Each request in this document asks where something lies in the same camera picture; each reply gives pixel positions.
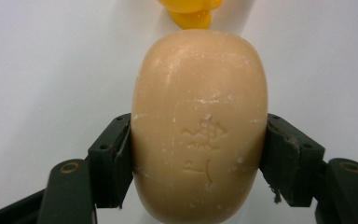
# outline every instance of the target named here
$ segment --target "white surface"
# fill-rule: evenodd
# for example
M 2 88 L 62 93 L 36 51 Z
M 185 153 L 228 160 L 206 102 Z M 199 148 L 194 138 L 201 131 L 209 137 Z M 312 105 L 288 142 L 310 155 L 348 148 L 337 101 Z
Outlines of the white surface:
M 358 161 L 358 1 L 226 0 L 213 28 L 258 50 L 269 112 Z M 0 208 L 46 186 L 61 161 L 85 158 L 116 116 L 131 111 L 148 48 L 179 30 L 154 0 L 0 1 Z M 273 203 L 261 173 L 227 223 L 315 223 L 314 207 Z M 100 223 L 157 223 L 131 186 Z

